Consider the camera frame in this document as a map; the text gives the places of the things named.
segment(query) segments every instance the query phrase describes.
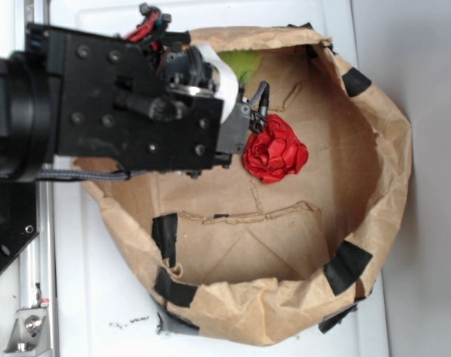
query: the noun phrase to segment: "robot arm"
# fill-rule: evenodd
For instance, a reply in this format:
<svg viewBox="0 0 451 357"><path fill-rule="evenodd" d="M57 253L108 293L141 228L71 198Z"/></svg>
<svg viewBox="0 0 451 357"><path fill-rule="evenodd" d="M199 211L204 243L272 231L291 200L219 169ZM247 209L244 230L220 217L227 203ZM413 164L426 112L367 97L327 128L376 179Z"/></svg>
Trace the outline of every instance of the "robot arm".
<svg viewBox="0 0 451 357"><path fill-rule="evenodd" d="M28 25L25 51L0 59L0 179L42 178L54 155L195 177L227 167L249 128L261 131L268 85L258 111L238 85L221 97L225 79L189 35L166 32L170 16L156 7L140 10L124 39Z"/></svg>

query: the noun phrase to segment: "metal bracket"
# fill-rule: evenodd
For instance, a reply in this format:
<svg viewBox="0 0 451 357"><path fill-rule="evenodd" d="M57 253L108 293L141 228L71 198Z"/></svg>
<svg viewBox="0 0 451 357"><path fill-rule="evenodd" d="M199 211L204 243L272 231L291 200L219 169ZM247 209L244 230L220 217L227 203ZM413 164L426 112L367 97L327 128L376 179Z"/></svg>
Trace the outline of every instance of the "metal bracket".
<svg viewBox="0 0 451 357"><path fill-rule="evenodd" d="M52 355L47 309L19 310L4 357L50 357Z"/></svg>

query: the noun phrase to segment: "green object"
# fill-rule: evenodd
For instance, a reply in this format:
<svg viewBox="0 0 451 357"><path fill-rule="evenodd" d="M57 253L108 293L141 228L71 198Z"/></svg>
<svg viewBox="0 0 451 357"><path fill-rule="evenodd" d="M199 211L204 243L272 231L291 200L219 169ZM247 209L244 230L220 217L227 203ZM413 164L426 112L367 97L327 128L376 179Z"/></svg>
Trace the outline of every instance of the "green object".
<svg viewBox="0 0 451 357"><path fill-rule="evenodd" d="M232 68L243 85L249 84L260 65L260 54L253 50L220 52L219 57Z"/></svg>

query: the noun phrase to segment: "cable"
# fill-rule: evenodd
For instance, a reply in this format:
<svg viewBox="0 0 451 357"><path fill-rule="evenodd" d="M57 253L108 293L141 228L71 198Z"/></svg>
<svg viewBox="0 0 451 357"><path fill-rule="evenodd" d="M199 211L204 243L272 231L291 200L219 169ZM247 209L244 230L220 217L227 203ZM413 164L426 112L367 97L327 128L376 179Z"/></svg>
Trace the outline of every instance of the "cable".
<svg viewBox="0 0 451 357"><path fill-rule="evenodd" d="M40 170L36 179L38 181L118 181L127 180L148 172L147 170L135 170L131 173L125 173L123 171L99 173L78 170Z"/></svg>
<svg viewBox="0 0 451 357"><path fill-rule="evenodd" d="M124 37L124 39L127 39L128 41L131 41L131 42L141 41L144 37L146 37L151 32L151 30L153 29L153 26L158 18L159 18L159 12L153 11L150 14L150 17L146 20L146 22L139 25L131 33L128 33Z"/></svg>
<svg viewBox="0 0 451 357"><path fill-rule="evenodd" d="M262 97L263 92L267 88L269 88L268 82L266 82L265 80L260 82L257 93L255 93L254 97L252 97L252 99L249 101L249 105L251 107L253 107L256 104L256 102L260 99L260 97Z"/></svg>

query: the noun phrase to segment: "red wire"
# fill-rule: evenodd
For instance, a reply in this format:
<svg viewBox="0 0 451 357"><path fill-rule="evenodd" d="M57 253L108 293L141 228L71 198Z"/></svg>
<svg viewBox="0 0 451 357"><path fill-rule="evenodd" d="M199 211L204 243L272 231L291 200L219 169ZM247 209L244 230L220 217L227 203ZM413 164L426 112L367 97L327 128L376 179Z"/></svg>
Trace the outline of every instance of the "red wire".
<svg viewBox="0 0 451 357"><path fill-rule="evenodd" d="M144 37L148 36L153 29L154 23L159 17L158 11L153 11L148 18L148 20L142 24L139 25L136 30L128 33L126 36L124 36L124 39L127 39L131 42L138 42L141 41Z"/></svg>

